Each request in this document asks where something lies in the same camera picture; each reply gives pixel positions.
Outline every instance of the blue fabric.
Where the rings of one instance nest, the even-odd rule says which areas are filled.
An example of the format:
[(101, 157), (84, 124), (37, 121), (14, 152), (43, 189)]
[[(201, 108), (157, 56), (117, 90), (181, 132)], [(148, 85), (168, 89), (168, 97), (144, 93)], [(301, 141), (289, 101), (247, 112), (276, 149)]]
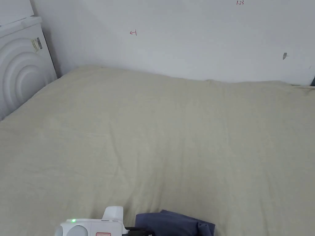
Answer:
[(152, 230), (156, 236), (214, 236), (215, 231), (212, 223), (166, 210), (137, 214), (135, 227)]

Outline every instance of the white appliance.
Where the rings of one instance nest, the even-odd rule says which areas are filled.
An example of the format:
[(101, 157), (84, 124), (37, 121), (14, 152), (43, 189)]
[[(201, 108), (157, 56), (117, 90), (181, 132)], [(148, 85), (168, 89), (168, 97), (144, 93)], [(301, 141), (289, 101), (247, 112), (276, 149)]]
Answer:
[(67, 220), (60, 224), (55, 236), (122, 236), (128, 232), (123, 225), (123, 207), (109, 206), (101, 220)]
[(0, 25), (34, 15), (29, 0), (0, 0)]
[(40, 17), (0, 26), (0, 121), (57, 79)]

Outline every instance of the red arrow drawing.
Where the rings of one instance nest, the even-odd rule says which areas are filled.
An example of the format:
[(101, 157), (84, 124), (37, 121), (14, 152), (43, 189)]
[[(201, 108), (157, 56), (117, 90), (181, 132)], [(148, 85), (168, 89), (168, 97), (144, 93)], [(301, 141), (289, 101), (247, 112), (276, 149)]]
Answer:
[(133, 34), (133, 33), (136, 33), (136, 35), (137, 35), (137, 30), (135, 30), (134, 32), (130, 31), (130, 34)]

